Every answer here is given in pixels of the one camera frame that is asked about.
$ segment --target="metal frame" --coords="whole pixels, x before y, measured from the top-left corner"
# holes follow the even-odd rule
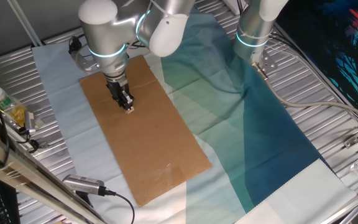
[[[104,223],[86,202],[51,174],[25,150],[15,145],[9,150],[6,167],[0,169],[0,180],[33,197],[77,223]],[[6,146],[0,141],[0,162]]]
[[[358,206],[353,209],[339,224],[348,224],[358,215]]]

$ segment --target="white cable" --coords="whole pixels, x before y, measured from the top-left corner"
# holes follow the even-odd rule
[[[128,5],[130,5],[134,1],[135,0],[128,0],[128,2],[126,2],[125,4],[122,5],[122,7],[127,7]]]
[[[270,47],[270,46],[266,46],[266,47],[268,47],[268,48],[270,48],[272,50],[276,50],[277,52],[292,55],[292,56],[294,56],[295,58],[297,58],[299,60],[298,56],[293,55],[291,53],[284,52],[282,50],[277,50],[277,49],[274,49],[273,47]],[[310,67],[307,66],[306,63],[304,63],[302,60],[299,60],[299,61],[302,62],[308,69],[310,69]],[[337,106],[337,107],[340,107],[340,108],[344,108],[345,110],[352,111],[352,112],[354,112],[355,114],[358,115],[358,110],[357,109],[355,109],[355,108],[353,108],[351,106],[347,106],[347,105],[345,105],[343,103],[329,102],[329,101],[319,101],[319,102],[313,102],[313,103],[291,103],[291,102],[288,102],[287,100],[284,100],[283,98],[281,98],[276,93],[276,91],[273,89],[273,86],[270,84],[268,79],[266,79],[265,82],[266,82],[267,86],[270,88],[270,90],[273,92],[273,94],[278,98],[278,100],[280,100],[285,105],[292,106],[292,107],[309,107],[309,106],[319,106],[319,105]]]

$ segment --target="blue green fabric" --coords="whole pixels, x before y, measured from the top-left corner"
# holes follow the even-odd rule
[[[192,12],[178,50],[161,61],[174,105],[215,151],[245,212],[323,160],[211,14]],[[194,104],[180,104],[178,95]],[[197,181],[188,181],[189,194]],[[189,197],[188,203],[197,206]]]

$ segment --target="white cloth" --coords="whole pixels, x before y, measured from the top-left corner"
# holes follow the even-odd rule
[[[236,223],[320,224],[355,196],[318,159]]]

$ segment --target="colorful poster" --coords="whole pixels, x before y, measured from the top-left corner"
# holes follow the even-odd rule
[[[358,108],[358,0],[289,0],[277,22]]]

